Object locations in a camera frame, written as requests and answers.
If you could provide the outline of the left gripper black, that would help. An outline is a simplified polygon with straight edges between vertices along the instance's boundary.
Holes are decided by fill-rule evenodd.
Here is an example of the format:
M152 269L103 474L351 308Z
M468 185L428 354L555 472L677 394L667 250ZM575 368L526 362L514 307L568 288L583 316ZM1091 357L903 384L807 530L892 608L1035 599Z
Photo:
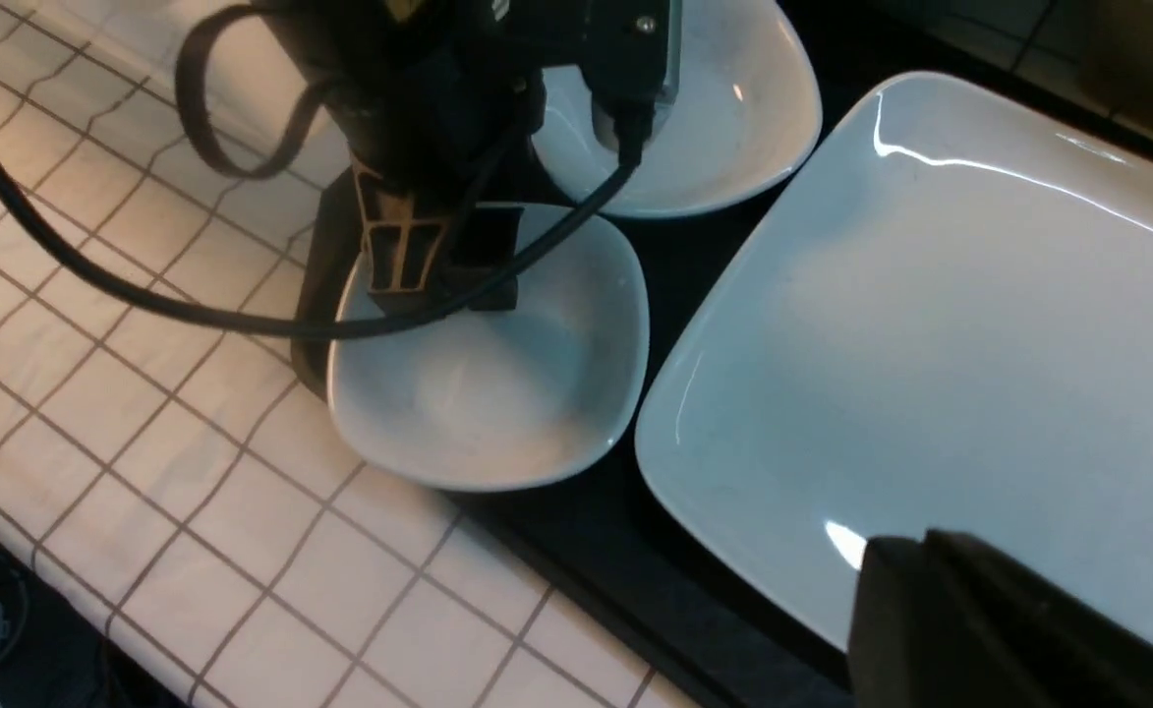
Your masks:
M505 71L496 62L496 3L265 1L262 8L299 71L332 85L325 108L351 145L369 294L425 296L444 243L444 302L458 306L447 314L517 310L514 276L464 297L517 256L523 208L458 205L474 179L491 174L492 148L514 149L540 129L548 98L541 71Z

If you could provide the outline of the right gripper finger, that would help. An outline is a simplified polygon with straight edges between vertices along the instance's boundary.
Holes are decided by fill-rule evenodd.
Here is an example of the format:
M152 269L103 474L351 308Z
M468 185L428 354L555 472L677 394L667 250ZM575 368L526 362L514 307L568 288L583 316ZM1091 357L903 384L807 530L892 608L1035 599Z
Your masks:
M859 707L1153 707L1153 645L975 535L877 535L846 645Z

